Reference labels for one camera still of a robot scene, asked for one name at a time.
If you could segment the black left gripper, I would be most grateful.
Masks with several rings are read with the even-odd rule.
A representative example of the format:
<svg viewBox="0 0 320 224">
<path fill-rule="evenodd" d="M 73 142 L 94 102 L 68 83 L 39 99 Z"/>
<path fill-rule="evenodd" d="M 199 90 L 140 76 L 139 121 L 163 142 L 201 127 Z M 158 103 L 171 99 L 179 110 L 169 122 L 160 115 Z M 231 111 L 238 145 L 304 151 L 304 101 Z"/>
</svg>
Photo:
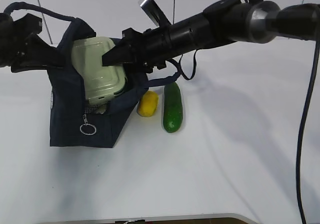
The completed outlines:
<svg viewBox="0 0 320 224">
<path fill-rule="evenodd" d="M 40 17 L 27 13 L 13 20 L 4 12 L 0 17 L 1 67 L 10 67 L 12 73 L 65 67 L 65 56 L 38 36 L 42 32 Z"/>
</svg>

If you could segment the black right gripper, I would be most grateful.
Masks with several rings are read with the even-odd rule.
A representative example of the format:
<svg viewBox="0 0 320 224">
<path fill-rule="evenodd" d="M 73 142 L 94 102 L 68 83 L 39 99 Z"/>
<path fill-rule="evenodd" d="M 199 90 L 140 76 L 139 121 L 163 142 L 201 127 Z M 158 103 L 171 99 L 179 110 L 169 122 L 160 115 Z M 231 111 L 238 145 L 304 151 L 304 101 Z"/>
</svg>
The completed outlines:
<svg viewBox="0 0 320 224">
<path fill-rule="evenodd" d="M 123 30 L 122 39 L 111 39 L 115 46 L 102 55 L 102 65 L 135 64 L 147 73 L 165 68 L 165 62 L 175 57 L 170 30 L 170 25 L 144 32 Z"/>
</svg>

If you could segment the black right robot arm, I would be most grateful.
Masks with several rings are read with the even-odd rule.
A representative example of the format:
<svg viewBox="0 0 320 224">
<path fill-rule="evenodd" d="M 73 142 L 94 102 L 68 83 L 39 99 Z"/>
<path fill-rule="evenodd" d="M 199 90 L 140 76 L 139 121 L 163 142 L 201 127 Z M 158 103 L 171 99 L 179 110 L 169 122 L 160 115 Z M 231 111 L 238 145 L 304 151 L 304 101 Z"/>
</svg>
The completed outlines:
<svg viewBox="0 0 320 224">
<path fill-rule="evenodd" d="M 185 53 L 238 41 L 263 44 L 277 36 L 314 41 L 320 17 L 318 4 L 280 8 L 269 0 L 220 0 L 177 23 L 167 19 L 155 0 L 144 0 L 141 8 L 156 28 L 124 30 L 122 39 L 102 56 L 103 66 L 129 64 L 152 73 Z"/>
</svg>

